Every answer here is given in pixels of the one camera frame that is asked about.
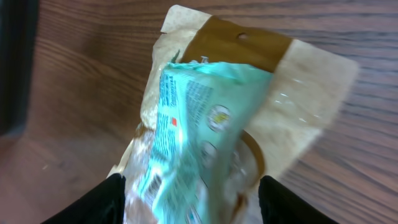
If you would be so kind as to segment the brown nut pouch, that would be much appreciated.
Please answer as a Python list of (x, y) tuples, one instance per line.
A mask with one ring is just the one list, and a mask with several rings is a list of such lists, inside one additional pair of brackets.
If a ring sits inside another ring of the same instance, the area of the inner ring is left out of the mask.
[(155, 223), (135, 190), (155, 134), (160, 73), (171, 58), (248, 63), (274, 76), (234, 156), (231, 188), (237, 201), (228, 207), (231, 223), (261, 222), (257, 197), (261, 177), (280, 176), (309, 148), (335, 117), (359, 71), (356, 62), (301, 40), (172, 6), (153, 47), (141, 123), (120, 163), (111, 170), (127, 179), (125, 223)]

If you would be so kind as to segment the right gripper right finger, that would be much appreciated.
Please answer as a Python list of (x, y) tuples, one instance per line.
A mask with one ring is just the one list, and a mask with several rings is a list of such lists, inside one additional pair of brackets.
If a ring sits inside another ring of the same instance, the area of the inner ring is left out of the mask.
[(263, 224), (337, 224), (269, 175), (258, 196)]

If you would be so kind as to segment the mint green snack packet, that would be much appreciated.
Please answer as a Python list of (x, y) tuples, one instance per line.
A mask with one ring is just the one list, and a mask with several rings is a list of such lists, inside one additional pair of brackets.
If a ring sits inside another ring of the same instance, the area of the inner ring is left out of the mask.
[(227, 223), (243, 186), (236, 145), (272, 74), (239, 63), (168, 63), (138, 194), (159, 223)]

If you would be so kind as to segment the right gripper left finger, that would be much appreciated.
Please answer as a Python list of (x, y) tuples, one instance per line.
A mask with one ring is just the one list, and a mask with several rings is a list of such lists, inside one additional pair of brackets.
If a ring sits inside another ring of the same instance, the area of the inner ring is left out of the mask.
[(123, 224), (125, 183), (113, 174), (43, 224)]

